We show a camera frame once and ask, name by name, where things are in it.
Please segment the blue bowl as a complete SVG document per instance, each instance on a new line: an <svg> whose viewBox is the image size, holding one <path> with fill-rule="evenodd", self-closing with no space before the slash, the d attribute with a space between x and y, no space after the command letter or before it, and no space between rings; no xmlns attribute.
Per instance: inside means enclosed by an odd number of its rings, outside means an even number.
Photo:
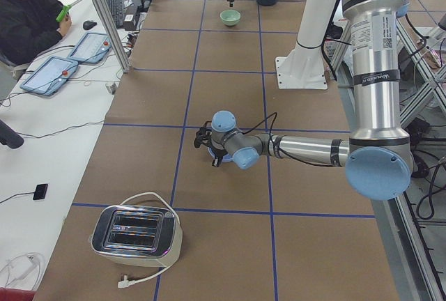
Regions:
<svg viewBox="0 0 446 301"><path fill-rule="evenodd" d="M215 157L214 152L212 152L211 148L208 148L208 153L212 156L212 158ZM222 163L227 163L227 162L232 162L233 158L230 154L226 154L223 158L222 158Z"/></svg>

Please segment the green bowl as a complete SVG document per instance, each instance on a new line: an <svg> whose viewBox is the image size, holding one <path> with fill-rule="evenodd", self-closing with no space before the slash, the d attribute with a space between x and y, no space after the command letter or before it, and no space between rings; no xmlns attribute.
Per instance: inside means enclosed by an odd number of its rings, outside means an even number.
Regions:
<svg viewBox="0 0 446 301"><path fill-rule="evenodd" d="M220 13L220 20L225 26L235 26L239 23L241 14L234 9L223 10Z"/></svg>

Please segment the brown paper table mat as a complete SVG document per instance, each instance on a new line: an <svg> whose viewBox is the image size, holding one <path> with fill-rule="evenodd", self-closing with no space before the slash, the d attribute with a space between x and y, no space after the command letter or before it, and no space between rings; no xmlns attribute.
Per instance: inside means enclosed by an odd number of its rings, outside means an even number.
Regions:
<svg viewBox="0 0 446 301"><path fill-rule="evenodd" d="M295 42L305 0L242 13L226 0L154 0L66 217L37 300L397 300L371 202L344 171L262 157L248 170L212 166L195 133L221 109L244 130L346 139L335 82L281 90L274 60ZM117 265L89 238L101 211L126 198L168 201L180 217L179 260Z"/></svg>

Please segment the silver white toaster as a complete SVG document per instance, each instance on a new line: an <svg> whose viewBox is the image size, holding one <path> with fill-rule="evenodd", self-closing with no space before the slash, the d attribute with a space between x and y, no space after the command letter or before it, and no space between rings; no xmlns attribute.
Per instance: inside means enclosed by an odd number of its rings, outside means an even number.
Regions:
<svg viewBox="0 0 446 301"><path fill-rule="evenodd" d="M172 210L114 205L101 212L91 246L118 264L166 268L177 262L182 240L183 230Z"/></svg>

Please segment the black keyboard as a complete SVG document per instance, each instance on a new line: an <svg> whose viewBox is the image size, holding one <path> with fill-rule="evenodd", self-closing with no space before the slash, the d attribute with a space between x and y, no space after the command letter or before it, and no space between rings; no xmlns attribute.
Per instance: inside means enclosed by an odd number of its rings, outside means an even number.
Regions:
<svg viewBox="0 0 446 301"><path fill-rule="evenodd" d="M124 0L105 0L117 29L123 27Z"/></svg>

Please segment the black computer mouse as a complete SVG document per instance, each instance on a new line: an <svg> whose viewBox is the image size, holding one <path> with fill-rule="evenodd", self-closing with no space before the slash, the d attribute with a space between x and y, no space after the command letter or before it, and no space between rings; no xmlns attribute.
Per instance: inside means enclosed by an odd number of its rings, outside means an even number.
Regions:
<svg viewBox="0 0 446 301"><path fill-rule="evenodd" d="M86 20L83 22L82 28L83 28L83 30L88 31L88 30L92 29L93 27L95 27L96 25L97 25L97 22L94 22L93 20Z"/></svg>

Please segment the far blue tablet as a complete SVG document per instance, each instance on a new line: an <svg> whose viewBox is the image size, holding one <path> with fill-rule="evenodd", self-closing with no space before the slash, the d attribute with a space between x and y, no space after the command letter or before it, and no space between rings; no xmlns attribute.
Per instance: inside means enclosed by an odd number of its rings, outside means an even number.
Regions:
<svg viewBox="0 0 446 301"><path fill-rule="evenodd" d="M106 33L87 32L67 56L79 63L97 64L110 51L111 44Z"/></svg>

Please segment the blue tablet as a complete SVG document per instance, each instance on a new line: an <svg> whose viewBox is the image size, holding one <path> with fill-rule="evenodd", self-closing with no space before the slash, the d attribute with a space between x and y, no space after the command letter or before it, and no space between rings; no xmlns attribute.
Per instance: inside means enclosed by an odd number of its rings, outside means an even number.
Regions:
<svg viewBox="0 0 446 301"><path fill-rule="evenodd" d="M51 56L20 84L20 88L28 93L50 96L76 73L78 66L77 61Z"/></svg>
<svg viewBox="0 0 446 301"><path fill-rule="evenodd" d="M110 51L111 44L106 33L87 32L67 56L79 63L97 64Z"/></svg>

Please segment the green handheld tool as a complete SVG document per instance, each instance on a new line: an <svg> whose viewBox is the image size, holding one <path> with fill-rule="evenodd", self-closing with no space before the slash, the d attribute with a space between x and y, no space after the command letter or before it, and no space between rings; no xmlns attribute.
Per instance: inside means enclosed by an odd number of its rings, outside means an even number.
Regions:
<svg viewBox="0 0 446 301"><path fill-rule="evenodd" d="M64 20L66 20L66 19L67 19L67 16L69 15L69 11L70 11L71 8L72 8L72 6L71 6L70 4L68 4L68 5L63 5L63 7L62 7L60 13L59 13L59 14L57 15L57 17L56 17L56 21L57 21L58 23L60 23L60 22L62 22L62 21L64 21Z"/></svg>

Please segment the small black box device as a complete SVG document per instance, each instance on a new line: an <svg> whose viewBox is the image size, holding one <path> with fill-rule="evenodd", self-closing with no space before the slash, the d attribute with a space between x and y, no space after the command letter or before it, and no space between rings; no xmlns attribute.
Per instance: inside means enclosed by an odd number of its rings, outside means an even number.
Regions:
<svg viewBox="0 0 446 301"><path fill-rule="evenodd" d="M36 189L33 193L33 200L34 201L43 200L46 197L47 188L48 188L47 183L36 185Z"/></svg>

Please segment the near blue tablet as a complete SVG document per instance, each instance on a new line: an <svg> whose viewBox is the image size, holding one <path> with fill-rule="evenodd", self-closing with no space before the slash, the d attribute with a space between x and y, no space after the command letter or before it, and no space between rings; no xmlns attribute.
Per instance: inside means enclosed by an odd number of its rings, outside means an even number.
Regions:
<svg viewBox="0 0 446 301"><path fill-rule="evenodd" d="M20 88L28 93L50 96L76 73L78 66L77 61L51 56L20 84Z"/></svg>

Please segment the seated person in black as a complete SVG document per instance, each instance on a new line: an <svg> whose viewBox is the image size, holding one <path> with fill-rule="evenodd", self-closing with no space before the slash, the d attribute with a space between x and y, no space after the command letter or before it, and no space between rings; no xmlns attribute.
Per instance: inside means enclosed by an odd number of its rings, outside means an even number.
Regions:
<svg viewBox="0 0 446 301"><path fill-rule="evenodd" d="M71 16L56 18L58 0L1 0L1 52L13 64L32 62L57 44L72 26Z"/></svg>

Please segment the aluminium frame post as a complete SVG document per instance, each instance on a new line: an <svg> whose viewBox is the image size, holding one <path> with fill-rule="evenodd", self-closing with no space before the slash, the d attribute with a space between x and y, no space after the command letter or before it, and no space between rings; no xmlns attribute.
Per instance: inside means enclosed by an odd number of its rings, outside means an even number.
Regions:
<svg viewBox="0 0 446 301"><path fill-rule="evenodd" d="M117 28L112 19L112 15L108 9L106 0L92 0L92 2L100 18L100 21L102 22L105 31L109 36L109 39L111 41L111 46L116 55L116 58L118 59L120 67L123 73L127 73L130 69L130 62L128 60L127 54L125 53L121 39L118 35Z"/></svg>

